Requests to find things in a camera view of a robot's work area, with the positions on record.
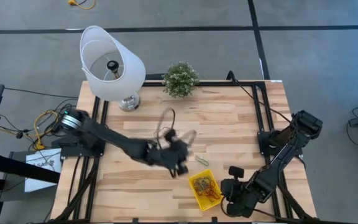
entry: silver lamp base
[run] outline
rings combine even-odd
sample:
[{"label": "silver lamp base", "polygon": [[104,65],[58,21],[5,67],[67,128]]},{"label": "silver lamp base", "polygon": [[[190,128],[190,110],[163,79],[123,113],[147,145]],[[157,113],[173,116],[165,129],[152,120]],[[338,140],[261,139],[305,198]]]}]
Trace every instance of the silver lamp base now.
[{"label": "silver lamp base", "polygon": [[123,111],[134,111],[140,105],[140,96],[134,93],[132,96],[119,101],[118,105]]}]

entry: green leaves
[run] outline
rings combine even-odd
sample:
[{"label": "green leaves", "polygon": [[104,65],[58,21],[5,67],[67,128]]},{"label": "green leaves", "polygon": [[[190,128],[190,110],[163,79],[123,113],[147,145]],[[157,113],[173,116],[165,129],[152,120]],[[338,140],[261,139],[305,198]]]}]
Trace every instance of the green leaves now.
[{"label": "green leaves", "polygon": [[179,62],[172,65],[164,75],[164,92],[174,98],[185,97],[191,95],[199,82],[198,73],[193,67],[187,62]]}]

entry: yellow container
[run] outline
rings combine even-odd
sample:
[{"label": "yellow container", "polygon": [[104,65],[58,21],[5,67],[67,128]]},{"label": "yellow container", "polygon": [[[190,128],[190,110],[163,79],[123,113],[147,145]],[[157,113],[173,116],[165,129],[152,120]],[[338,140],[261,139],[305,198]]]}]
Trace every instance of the yellow container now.
[{"label": "yellow container", "polygon": [[222,193],[211,170],[204,170],[189,178],[190,187],[196,196],[201,211],[221,203]]}]

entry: concrete floor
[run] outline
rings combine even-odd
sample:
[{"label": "concrete floor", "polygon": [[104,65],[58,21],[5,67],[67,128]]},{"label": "concrete floor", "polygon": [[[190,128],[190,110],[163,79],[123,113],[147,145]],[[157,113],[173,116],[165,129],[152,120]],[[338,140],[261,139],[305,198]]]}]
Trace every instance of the concrete floor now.
[{"label": "concrete floor", "polygon": [[[260,26],[358,25],[358,0],[255,0]],[[115,27],[251,26],[247,1],[97,0],[94,9],[66,1],[0,0],[0,30]],[[0,83],[11,88],[77,96],[82,80],[81,34],[0,34]],[[206,78],[261,79],[253,31],[143,32],[112,34],[145,63],[163,73],[190,62]],[[307,110],[324,121],[304,150],[318,216],[358,223],[358,147],[346,136],[350,110],[358,106],[358,30],[261,32],[271,79],[283,80],[293,112]],[[63,99],[4,92],[0,113],[18,128]],[[358,142],[358,129],[351,130]],[[26,140],[0,133],[0,155],[25,151]],[[41,222],[54,191],[4,205],[0,223]]]}]

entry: wooden tabletop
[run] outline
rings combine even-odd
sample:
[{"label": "wooden tabletop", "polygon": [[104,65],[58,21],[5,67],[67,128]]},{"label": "wooden tabletop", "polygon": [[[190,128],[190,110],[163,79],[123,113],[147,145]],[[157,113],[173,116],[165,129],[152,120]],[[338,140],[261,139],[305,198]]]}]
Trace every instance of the wooden tabletop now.
[{"label": "wooden tabletop", "polygon": [[[266,81],[270,106],[290,118],[290,110],[281,82]],[[252,94],[251,88],[245,87]],[[139,91],[142,103],[133,112],[124,112],[116,102],[110,102],[106,124],[113,130],[134,138],[152,138],[162,111],[172,107],[176,111],[175,129],[178,135],[196,130],[198,135],[191,147],[193,155],[188,158],[189,175],[211,169],[217,182],[231,178],[229,166],[245,169],[244,180],[265,164],[259,153],[256,133],[259,130],[255,106],[243,90],[236,86],[198,87],[193,96],[184,99],[172,98],[162,92],[163,87],[142,87]],[[77,108],[92,113],[94,95],[88,82],[83,82]],[[264,108],[261,106],[264,124],[267,126]],[[277,129],[288,123],[272,113]],[[199,156],[209,162],[205,167],[195,161]],[[67,205],[68,191],[76,158],[66,159],[55,197],[51,218],[57,217]],[[82,162],[75,177],[75,194],[80,178]],[[302,163],[298,160],[285,168],[289,191],[310,215],[315,216],[308,180]],[[80,218],[85,216],[86,192],[81,204]],[[282,215],[285,215],[283,200],[278,192]],[[272,221],[261,213],[254,212],[250,218],[231,218],[221,211],[219,205],[202,212],[191,191],[187,176],[172,179],[168,170],[149,167],[132,161],[119,148],[106,145],[101,158],[93,202],[92,222],[210,222],[217,217],[220,222]],[[273,213],[272,201],[258,203],[257,208]]]}]

